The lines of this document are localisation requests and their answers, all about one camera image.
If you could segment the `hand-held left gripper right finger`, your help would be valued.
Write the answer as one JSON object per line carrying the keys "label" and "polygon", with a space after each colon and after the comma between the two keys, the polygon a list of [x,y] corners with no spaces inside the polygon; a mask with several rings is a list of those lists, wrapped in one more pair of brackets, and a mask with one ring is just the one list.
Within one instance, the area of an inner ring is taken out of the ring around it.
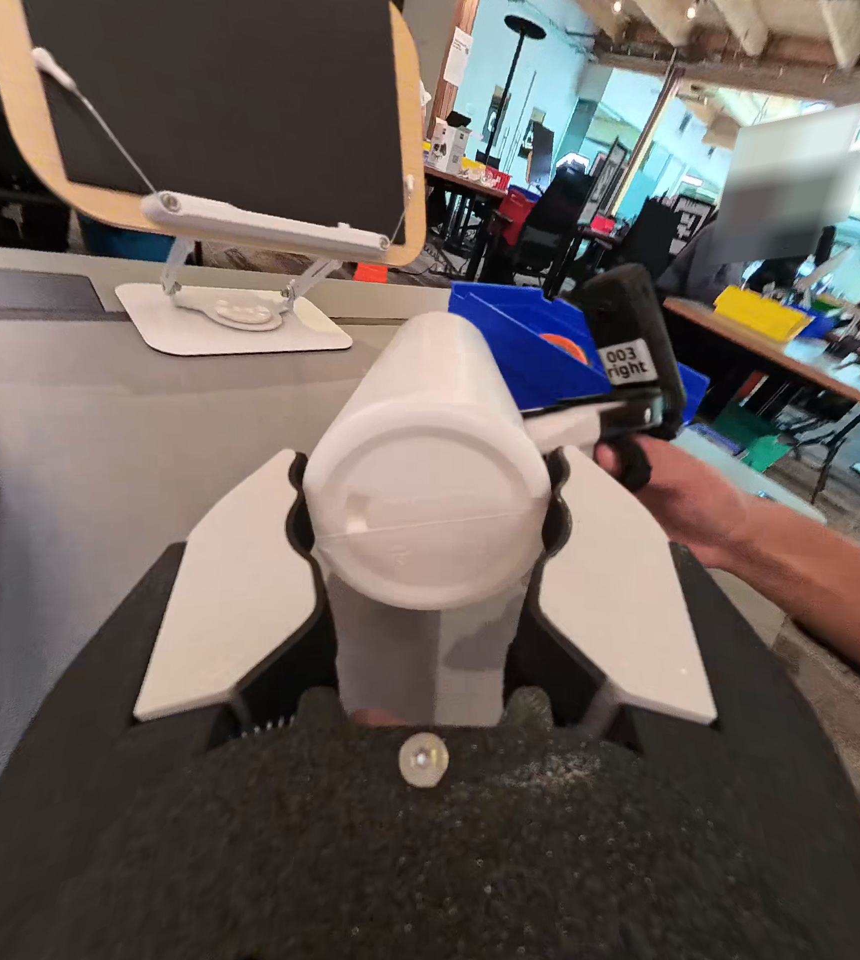
{"label": "hand-held left gripper right finger", "polygon": [[559,727],[612,727],[629,708],[712,726],[717,707],[663,529],[576,446],[548,465],[543,552],[508,647],[508,695],[543,691]]}

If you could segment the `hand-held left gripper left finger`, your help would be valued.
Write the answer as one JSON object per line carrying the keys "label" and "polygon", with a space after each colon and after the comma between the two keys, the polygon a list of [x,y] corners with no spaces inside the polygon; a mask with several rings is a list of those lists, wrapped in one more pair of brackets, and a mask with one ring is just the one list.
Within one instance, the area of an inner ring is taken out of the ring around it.
{"label": "hand-held left gripper left finger", "polygon": [[283,450],[188,535],[133,716],[210,707],[239,724],[293,717],[337,689],[337,636],[303,491],[306,456]]}

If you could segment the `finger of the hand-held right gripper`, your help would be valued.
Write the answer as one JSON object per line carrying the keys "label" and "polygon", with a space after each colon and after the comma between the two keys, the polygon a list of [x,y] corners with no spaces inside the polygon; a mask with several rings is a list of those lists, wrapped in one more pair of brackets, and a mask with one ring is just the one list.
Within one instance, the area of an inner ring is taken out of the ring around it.
{"label": "finger of the hand-held right gripper", "polygon": [[556,409],[523,419],[526,434],[540,454],[566,447],[593,450],[601,440],[598,409]]}

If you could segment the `orange tape roll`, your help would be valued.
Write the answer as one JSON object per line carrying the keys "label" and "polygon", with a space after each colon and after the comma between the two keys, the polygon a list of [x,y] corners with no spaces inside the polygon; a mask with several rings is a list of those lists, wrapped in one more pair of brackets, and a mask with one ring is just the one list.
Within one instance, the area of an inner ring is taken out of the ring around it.
{"label": "orange tape roll", "polygon": [[539,337],[541,340],[565,352],[583,366],[589,366],[588,355],[578,342],[574,342],[567,336],[552,332],[540,333]]}

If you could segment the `blue plastic bin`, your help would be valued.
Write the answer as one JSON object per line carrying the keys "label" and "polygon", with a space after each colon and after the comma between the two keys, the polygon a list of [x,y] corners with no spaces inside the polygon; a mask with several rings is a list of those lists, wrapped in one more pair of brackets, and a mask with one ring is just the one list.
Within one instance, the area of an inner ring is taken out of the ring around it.
{"label": "blue plastic bin", "polygon": [[[449,310],[482,333],[521,412],[609,390],[584,315],[570,300],[535,287],[459,281],[450,289]],[[578,343],[588,366],[542,340],[544,332]]]}

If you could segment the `person's right forearm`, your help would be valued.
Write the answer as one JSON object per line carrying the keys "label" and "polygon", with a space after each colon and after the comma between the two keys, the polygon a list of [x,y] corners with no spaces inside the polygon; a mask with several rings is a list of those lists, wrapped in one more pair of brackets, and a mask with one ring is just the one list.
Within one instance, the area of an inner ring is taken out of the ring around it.
{"label": "person's right forearm", "polygon": [[860,543],[739,491],[708,513],[705,535],[723,570],[860,666]]}

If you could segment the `person's right hand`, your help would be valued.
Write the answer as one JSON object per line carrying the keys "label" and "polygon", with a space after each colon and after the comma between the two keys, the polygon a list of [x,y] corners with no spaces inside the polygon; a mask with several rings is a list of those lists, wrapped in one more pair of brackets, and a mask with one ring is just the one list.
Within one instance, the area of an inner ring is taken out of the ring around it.
{"label": "person's right hand", "polygon": [[621,447],[599,443],[594,459],[618,477],[631,450],[640,451],[650,467],[649,480],[634,495],[670,540],[710,556],[742,531],[752,506],[748,493],[672,442],[643,435]]}

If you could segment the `yellow bin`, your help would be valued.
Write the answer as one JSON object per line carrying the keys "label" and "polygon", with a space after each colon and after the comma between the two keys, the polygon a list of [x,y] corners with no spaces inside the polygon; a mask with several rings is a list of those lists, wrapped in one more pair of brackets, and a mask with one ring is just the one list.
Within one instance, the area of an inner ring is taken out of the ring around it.
{"label": "yellow bin", "polygon": [[805,311],[733,285],[716,297],[714,309],[723,318],[778,344],[800,336],[812,321]]}

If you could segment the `green crate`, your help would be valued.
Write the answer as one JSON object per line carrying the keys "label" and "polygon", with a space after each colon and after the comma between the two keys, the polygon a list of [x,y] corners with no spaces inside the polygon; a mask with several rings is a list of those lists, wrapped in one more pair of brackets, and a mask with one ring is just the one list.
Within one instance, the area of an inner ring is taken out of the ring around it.
{"label": "green crate", "polygon": [[741,403],[730,403],[709,425],[745,466],[765,474],[787,456],[792,443],[771,420]]}

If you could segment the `wooden background table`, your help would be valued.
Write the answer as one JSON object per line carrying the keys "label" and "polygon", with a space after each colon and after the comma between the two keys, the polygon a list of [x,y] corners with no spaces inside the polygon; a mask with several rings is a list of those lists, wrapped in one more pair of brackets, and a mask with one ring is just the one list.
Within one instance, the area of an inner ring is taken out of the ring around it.
{"label": "wooden background table", "polygon": [[708,306],[685,298],[668,297],[664,306],[718,341],[734,345],[752,356],[749,364],[754,371],[775,367],[784,375],[803,379],[860,404],[860,366],[837,363],[826,354],[821,342],[801,338],[786,343],[775,342],[723,317]]}

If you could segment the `white printed box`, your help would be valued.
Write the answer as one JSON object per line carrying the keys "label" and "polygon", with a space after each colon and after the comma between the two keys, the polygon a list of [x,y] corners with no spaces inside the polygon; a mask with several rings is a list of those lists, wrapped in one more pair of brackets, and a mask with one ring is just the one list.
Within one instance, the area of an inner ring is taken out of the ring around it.
{"label": "white printed box", "polygon": [[440,117],[434,122],[426,166],[436,172],[460,176],[471,131],[466,126],[454,126]]}

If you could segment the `black floor lamp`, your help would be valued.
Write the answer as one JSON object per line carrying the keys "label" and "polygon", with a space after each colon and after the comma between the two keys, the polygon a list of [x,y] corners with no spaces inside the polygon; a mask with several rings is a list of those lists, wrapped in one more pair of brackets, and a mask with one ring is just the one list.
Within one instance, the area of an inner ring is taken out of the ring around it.
{"label": "black floor lamp", "polygon": [[501,120],[505,112],[508,98],[510,96],[510,88],[515,78],[517,68],[520,61],[520,55],[524,46],[524,43],[527,41],[541,42],[546,37],[546,31],[539,23],[525,18],[516,14],[508,14],[505,16],[505,26],[517,36],[516,46],[513,52],[513,56],[508,67],[508,74],[505,79],[505,82],[502,87],[501,96],[499,102],[496,106],[496,110],[493,113],[493,122],[490,126],[488,137],[486,140],[483,160],[481,161],[485,167],[490,165],[490,161],[493,155],[493,150],[496,144],[496,138],[498,136]]}

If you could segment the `teal storage crate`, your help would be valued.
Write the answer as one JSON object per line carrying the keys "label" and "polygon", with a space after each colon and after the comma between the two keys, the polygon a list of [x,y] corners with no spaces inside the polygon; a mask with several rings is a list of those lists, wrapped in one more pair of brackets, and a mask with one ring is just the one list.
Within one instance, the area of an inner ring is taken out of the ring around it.
{"label": "teal storage crate", "polygon": [[163,263],[175,240],[173,236],[106,224],[80,212],[76,221],[83,245],[94,257]]}

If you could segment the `black board with wooden rim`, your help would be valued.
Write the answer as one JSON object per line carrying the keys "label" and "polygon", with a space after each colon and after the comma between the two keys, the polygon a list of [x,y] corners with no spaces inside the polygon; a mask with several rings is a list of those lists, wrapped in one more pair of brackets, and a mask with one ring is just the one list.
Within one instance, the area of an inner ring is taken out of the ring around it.
{"label": "black board with wooden rim", "polygon": [[405,266],[421,69],[393,2],[0,1],[0,99],[57,198],[121,229]]}

